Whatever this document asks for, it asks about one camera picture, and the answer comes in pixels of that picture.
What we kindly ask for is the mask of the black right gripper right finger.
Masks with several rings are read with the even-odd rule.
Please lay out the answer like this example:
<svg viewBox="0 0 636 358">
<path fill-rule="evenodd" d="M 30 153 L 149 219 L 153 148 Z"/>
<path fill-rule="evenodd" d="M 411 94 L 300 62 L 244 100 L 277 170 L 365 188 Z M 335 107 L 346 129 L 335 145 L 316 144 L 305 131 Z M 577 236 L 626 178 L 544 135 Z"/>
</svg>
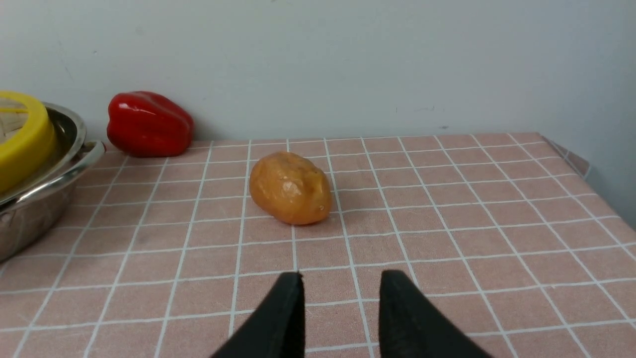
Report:
<svg viewBox="0 0 636 358">
<path fill-rule="evenodd" d="M 382 358 L 490 358 L 401 270 L 384 270 L 379 288 Z"/>
</svg>

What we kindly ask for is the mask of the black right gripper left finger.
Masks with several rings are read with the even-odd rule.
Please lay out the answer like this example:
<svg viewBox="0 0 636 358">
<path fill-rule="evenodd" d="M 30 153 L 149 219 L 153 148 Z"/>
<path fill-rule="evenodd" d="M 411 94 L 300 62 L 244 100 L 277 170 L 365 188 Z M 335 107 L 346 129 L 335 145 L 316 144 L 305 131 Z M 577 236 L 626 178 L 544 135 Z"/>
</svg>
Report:
<svg viewBox="0 0 636 358">
<path fill-rule="evenodd" d="M 278 276 L 267 295 L 212 358 L 303 358 L 305 288 L 299 272 Z"/>
</svg>

